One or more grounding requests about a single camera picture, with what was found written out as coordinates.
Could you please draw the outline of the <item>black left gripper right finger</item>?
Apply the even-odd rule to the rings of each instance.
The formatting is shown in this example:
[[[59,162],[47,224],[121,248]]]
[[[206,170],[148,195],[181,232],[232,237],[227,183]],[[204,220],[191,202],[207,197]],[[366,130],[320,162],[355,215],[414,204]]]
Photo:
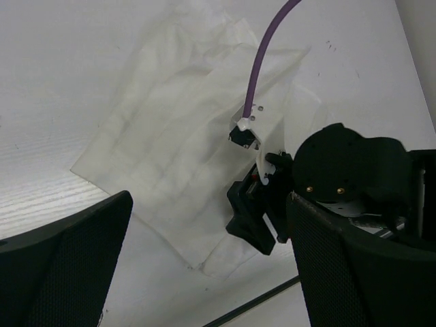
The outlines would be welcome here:
[[[384,239],[287,198],[312,326],[434,326],[435,253]]]

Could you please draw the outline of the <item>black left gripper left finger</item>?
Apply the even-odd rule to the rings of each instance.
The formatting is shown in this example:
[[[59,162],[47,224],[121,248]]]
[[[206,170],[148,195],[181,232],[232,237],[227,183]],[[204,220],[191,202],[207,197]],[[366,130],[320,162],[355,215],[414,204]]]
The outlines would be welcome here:
[[[2,326],[97,326],[133,208],[128,191],[1,240]]]

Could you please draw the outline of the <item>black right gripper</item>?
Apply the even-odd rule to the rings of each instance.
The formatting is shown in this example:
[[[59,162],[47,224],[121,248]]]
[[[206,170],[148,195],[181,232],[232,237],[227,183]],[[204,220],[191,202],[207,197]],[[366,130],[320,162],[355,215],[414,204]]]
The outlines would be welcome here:
[[[394,138],[366,138],[341,123],[309,136],[295,156],[268,153],[276,172],[262,184],[256,166],[229,188],[233,217],[227,232],[262,254],[288,240],[286,199],[292,192],[356,224],[419,236],[422,152],[407,151]]]

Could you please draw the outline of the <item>white fabric skirt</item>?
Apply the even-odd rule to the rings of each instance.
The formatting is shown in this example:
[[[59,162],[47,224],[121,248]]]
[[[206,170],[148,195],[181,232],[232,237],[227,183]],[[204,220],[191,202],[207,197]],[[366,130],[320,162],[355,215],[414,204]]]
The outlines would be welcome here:
[[[255,157],[228,134],[257,47],[245,19],[171,16],[148,27],[110,116],[72,166],[108,193],[128,190],[134,213],[217,279],[255,255],[225,226],[226,193]]]

